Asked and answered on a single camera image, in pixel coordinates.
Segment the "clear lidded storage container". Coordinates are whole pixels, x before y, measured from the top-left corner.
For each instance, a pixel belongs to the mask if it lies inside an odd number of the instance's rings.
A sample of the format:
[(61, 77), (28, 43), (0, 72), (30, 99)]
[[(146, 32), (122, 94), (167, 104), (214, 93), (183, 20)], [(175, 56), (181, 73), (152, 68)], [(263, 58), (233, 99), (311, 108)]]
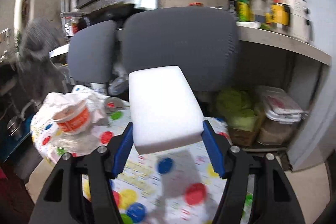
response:
[(256, 94), (265, 114), (257, 141), (264, 145), (286, 143), (302, 119), (302, 108), (280, 88), (258, 86)]

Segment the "large dark grey chair back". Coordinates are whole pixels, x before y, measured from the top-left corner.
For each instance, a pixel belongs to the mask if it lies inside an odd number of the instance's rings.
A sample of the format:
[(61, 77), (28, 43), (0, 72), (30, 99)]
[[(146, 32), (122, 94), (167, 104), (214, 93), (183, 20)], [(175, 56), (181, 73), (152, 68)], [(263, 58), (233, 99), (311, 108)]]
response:
[(140, 12), (124, 24), (122, 62), (131, 73), (177, 65), (191, 88), (215, 92), (233, 81), (240, 42), (236, 20), (209, 7)]

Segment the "balloon print birthday tablecloth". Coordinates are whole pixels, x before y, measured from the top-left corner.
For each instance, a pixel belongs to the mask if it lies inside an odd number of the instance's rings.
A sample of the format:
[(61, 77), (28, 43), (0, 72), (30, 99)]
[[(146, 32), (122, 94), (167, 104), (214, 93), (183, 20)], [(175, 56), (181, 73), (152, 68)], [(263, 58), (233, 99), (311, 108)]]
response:
[[(68, 152), (84, 156), (123, 133), (130, 122), (129, 103), (76, 135), (65, 134), (52, 120), (47, 102), (30, 124), (38, 152), (55, 164)], [(123, 172), (110, 181), (127, 223), (211, 223), (226, 181), (214, 172), (202, 142), (140, 155), (132, 149)]]

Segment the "red white noodle cup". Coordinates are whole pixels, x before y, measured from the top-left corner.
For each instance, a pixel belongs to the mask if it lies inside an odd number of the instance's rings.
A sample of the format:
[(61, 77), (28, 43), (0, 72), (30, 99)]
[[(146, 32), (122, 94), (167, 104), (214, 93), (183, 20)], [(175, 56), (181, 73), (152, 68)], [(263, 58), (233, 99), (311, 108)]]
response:
[(52, 120), (65, 134), (79, 134), (85, 131), (91, 123), (91, 114), (86, 100), (55, 113)]

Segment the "clear oil bottle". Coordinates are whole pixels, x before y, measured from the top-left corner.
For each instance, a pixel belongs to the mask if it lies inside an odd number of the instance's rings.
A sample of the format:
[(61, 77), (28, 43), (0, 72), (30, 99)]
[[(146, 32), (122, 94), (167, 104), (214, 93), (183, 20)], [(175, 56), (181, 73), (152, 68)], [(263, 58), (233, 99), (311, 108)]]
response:
[(263, 0), (252, 0), (251, 10), (252, 10), (254, 22), (265, 23)]

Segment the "cardboard box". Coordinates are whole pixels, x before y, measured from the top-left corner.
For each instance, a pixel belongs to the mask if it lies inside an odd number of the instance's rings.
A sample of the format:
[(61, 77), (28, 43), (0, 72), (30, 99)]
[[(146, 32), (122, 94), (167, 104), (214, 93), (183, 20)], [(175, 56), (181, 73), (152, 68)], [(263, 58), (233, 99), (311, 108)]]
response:
[(254, 143), (260, 131), (260, 127), (262, 126), (262, 123), (264, 121), (264, 115), (260, 114), (259, 116), (255, 116), (252, 122), (248, 122), (248, 118), (246, 118), (245, 120), (246, 126), (228, 125), (228, 133), (232, 140), (232, 143), (234, 143), (235, 145), (250, 147)]

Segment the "white plastic bag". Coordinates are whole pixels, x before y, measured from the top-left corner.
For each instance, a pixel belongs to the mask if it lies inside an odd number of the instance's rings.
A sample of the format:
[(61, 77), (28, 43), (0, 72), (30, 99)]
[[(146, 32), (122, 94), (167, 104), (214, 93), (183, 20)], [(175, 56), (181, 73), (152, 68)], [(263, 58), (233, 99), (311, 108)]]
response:
[(87, 101), (91, 114), (91, 123), (95, 124), (106, 118), (104, 110), (104, 99), (106, 96), (93, 91), (85, 86), (76, 86), (70, 93), (49, 93), (42, 103), (38, 114), (40, 118), (52, 120), (55, 113), (65, 109), (67, 106), (75, 105), (81, 100)]

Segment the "dark soy sauce bottle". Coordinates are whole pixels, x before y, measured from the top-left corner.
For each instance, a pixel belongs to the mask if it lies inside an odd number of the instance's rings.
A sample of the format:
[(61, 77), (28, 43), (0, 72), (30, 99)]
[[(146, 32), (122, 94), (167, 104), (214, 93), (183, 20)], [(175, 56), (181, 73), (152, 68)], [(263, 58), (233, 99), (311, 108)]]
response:
[(236, 19), (238, 18), (237, 11), (236, 11), (236, 0), (228, 0), (228, 11)]

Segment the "white air fryer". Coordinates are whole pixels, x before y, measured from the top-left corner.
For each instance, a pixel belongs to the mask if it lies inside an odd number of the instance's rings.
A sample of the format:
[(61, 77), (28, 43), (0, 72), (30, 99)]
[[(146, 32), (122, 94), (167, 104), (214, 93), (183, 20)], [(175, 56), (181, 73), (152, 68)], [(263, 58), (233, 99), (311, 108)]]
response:
[(313, 26), (307, 2), (305, 0), (283, 0), (283, 2), (290, 9), (289, 36), (311, 44), (313, 41)]

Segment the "green label sauce bottle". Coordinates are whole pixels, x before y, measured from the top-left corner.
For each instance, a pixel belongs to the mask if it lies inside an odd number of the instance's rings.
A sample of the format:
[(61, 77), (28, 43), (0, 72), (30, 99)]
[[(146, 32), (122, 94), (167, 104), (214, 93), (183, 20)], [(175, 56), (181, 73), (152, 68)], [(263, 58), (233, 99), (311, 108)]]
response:
[(241, 22), (250, 21), (250, 4), (249, 0), (237, 0), (238, 19)]

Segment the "small dark grey chair back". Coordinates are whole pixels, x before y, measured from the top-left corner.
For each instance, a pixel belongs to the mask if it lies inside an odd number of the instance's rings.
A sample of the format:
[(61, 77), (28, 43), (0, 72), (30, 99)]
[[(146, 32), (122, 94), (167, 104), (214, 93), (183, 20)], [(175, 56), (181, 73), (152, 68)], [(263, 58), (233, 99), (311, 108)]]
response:
[(107, 83), (112, 78), (116, 23), (107, 20), (84, 28), (70, 40), (67, 64), (75, 81)]

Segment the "green cabbage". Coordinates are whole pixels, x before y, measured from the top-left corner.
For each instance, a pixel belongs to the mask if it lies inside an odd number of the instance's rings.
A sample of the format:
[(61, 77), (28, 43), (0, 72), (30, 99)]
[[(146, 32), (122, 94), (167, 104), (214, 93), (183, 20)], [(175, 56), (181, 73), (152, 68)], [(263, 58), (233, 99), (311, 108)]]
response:
[(254, 131), (258, 116), (252, 108), (252, 99), (247, 92), (225, 88), (217, 94), (215, 106), (230, 128)]

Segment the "grey cloth rag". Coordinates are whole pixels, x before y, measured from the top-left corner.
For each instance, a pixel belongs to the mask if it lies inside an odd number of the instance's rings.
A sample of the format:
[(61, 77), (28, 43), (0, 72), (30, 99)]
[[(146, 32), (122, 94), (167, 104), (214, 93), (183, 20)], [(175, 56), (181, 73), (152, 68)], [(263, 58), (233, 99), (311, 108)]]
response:
[(49, 56), (62, 42), (63, 32), (44, 18), (30, 21), (23, 32), (17, 61), (18, 79), (35, 102), (43, 102), (49, 93), (64, 92), (64, 77)]

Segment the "white sponge block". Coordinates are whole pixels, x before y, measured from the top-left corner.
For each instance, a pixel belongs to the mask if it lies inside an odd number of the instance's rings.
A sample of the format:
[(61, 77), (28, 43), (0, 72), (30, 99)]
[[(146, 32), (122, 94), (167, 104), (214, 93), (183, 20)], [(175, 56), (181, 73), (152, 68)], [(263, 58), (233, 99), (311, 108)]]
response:
[(180, 67), (130, 73), (129, 103), (140, 155), (201, 141), (204, 116)]

